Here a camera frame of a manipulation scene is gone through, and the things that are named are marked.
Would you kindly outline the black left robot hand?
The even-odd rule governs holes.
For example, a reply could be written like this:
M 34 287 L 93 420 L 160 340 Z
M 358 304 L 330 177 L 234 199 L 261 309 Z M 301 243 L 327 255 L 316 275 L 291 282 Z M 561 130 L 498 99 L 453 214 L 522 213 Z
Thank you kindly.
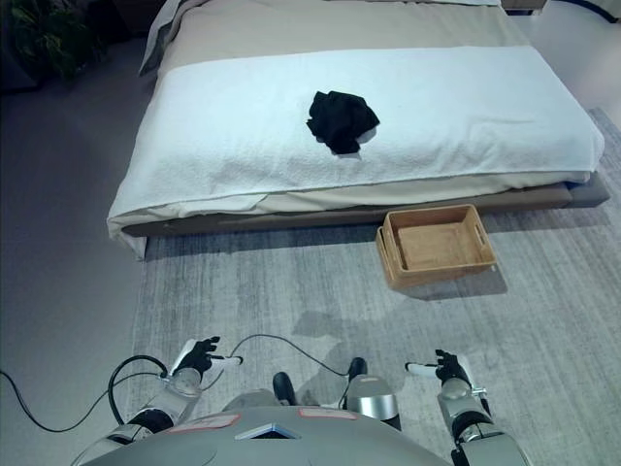
M 210 369 L 226 370 L 242 365 L 244 359 L 241 356 L 223 356 L 215 353 L 219 341 L 219 336 L 205 340 L 187 340 L 171 369 L 171 376 L 174 377 L 179 371 L 192 369 L 203 377 Z

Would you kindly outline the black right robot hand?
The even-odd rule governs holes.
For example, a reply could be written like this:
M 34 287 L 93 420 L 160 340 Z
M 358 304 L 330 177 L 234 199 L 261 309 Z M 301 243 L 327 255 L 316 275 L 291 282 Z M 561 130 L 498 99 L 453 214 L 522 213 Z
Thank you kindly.
M 473 384 L 466 358 L 443 349 L 436 349 L 435 356 L 435 363 L 422 364 L 408 361 L 405 363 L 405 370 L 412 375 L 438 379 L 441 383 L 446 383 L 451 379 L 459 379 L 468 385 Z

